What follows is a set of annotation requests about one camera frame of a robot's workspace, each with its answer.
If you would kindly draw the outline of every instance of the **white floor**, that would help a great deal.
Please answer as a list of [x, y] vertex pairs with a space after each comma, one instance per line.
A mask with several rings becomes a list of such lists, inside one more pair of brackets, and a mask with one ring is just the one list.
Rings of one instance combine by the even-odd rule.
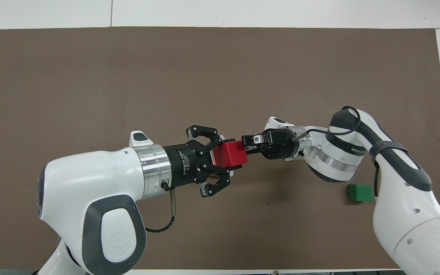
[[440, 56], [440, 0], [0, 0], [0, 29], [108, 26], [434, 28]]

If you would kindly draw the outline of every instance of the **robotic arm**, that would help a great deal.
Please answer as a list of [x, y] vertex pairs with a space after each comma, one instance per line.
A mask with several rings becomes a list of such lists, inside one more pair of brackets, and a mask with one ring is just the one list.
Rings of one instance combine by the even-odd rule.
[[405, 273], [440, 275], [440, 205], [431, 180], [370, 115], [345, 107], [332, 117], [329, 129], [271, 117], [264, 132], [242, 140], [248, 154], [305, 160], [313, 173], [333, 183], [349, 181], [369, 152], [381, 169], [373, 218], [380, 244]]
[[[131, 133], [129, 147], [97, 151], [49, 162], [39, 177], [37, 206], [40, 219], [59, 235], [59, 242], [38, 275], [121, 275], [138, 263], [146, 244], [145, 231], [161, 232], [174, 221], [174, 189], [201, 185], [212, 196], [230, 183], [241, 163], [221, 148], [240, 141], [224, 140], [217, 129], [193, 125], [185, 144], [159, 146], [141, 131]], [[206, 145], [196, 141], [207, 137]], [[215, 174], [216, 184], [205, 183]], [[136, 201], [171, 193], [172, 218], [162, 230], [145, 228]]]

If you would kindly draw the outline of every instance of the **green block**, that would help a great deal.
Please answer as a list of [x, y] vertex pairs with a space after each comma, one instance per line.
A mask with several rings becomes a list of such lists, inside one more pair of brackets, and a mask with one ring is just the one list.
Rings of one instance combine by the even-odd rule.
[[369, 184], [348, 184], [349, 198], [356, 202], [372, 202], [372, 186]]

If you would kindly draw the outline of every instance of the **black velcro strap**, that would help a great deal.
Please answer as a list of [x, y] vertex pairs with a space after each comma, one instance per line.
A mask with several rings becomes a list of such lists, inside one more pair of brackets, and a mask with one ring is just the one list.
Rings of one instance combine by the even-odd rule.
[[407, 149], [405, 149], [400, 143], [394, 142], [394, 141], [377, 141], [373, 144], [373, 146], [370, 149], [370, 155], [371, 159], [374, 163], [376, 163], [376, 156], [381, 152], [381, 150], [384, 150], [386, 148], [393, 148], [393, 149], [399, 149], [402, 151], [405, 151], [408, 153]]

